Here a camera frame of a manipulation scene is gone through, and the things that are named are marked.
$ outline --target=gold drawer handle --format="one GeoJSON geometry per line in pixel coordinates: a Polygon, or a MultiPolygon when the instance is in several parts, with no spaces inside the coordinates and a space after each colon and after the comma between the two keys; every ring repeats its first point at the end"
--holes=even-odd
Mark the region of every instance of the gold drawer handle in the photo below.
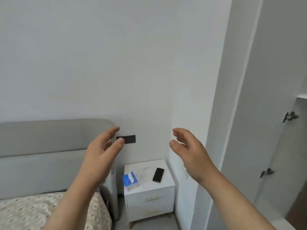
{"type": "Polygon", "coordinates": [[[144,202],[154,201],[154,200],[157,200],[157,199],[160,199],[160,198],[154,198],[154,199],[146,200],[144,202]]]}
{"type": "Polygon", "coordinates": [[[150,213],[154,213],[154,212],[158,212],[159,210],[156,210],[156,211],[151,211],[151,212],[146,212],[144,213],[144,215],[147,215],[147,214],[150,214],[150,213]]]}

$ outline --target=nightstand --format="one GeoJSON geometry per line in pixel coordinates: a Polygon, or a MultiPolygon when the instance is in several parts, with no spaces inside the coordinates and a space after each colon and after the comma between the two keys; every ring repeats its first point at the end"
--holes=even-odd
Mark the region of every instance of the nightstand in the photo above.
{"type": "Polygon", "coordinates": [[[135,220],[173,212],[175,182],[164,159],[125,165],[125,174],[129,172],[133,172],[139,182],[134,190],[124,188],[130,228],[135,220]],[[152,181],[157,168],[164,169],[161,183],[152,181]]]}

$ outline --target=headboard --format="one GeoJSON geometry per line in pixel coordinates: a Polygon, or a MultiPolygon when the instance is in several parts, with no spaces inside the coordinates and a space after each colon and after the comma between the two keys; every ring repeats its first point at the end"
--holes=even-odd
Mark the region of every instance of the headboard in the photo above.
{"type": "MultiPolygon", "coordinates": [[[[0,123],[0,199],[67,189],[106,119],[0,123]]],[[[118,219],[116,170],[101,187],[118,219]]]]}

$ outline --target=black phone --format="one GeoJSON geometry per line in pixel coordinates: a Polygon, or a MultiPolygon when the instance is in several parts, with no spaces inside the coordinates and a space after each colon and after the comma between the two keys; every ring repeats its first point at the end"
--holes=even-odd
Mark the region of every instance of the black phone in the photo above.
{"type": "Polygon", "coordinates": [[[162,180],[163,173],[164,173],[164,169],[157,168],[153,176],[153,181],[160,183],[162,180]]]}

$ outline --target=tissue box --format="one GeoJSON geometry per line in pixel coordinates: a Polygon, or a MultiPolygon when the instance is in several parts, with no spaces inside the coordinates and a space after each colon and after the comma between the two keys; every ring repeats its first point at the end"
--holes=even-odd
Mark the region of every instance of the tissue box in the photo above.
{"type": "Polygon", "coordinates": [[[127,188],[128,191],[131,191],[131,190],[139,187],[138,180],[136,179],[133,172],[125,174],[122,177],[122,179],[123,179],[124,185],[125,185],[125,187],[127,188]]]}

